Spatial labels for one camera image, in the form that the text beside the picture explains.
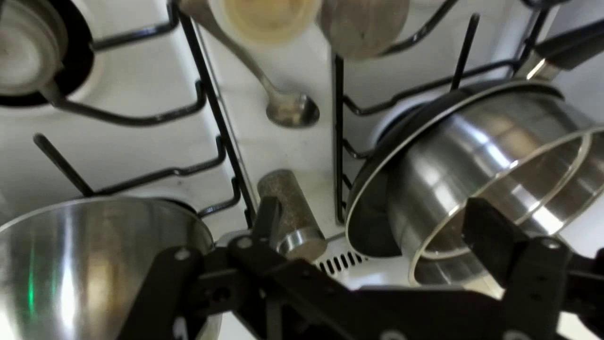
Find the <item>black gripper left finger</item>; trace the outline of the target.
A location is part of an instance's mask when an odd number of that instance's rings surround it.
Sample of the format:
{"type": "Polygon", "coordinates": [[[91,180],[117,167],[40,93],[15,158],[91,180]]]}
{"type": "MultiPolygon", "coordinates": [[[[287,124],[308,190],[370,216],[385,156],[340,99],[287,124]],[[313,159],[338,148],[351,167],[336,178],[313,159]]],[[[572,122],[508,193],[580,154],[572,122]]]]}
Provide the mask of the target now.
{"type": "Polygon", "coordinates": [[[161,252],[117,340],[195,340],[213,316],[232,312],[261,340],[353,340],[338,311],[346,290],[304,261],[270,248],[281,203],[261,203],[249,235],[210,254],[161,252]]]}

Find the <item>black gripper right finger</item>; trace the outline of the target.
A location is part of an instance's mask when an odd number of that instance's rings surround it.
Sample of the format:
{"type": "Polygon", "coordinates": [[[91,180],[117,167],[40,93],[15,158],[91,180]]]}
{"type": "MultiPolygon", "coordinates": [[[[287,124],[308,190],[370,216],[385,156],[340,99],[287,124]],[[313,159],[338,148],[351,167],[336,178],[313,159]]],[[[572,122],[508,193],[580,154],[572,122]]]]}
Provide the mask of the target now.
{"type": "Polygon", "coordinates": [[[604,252],[576,254],[553,237],[529,237],[483,199],[463,218],[470,252],[504,290],[493,329],[502,340],[563,340],[563,312],[604,337],[604,252]]]}

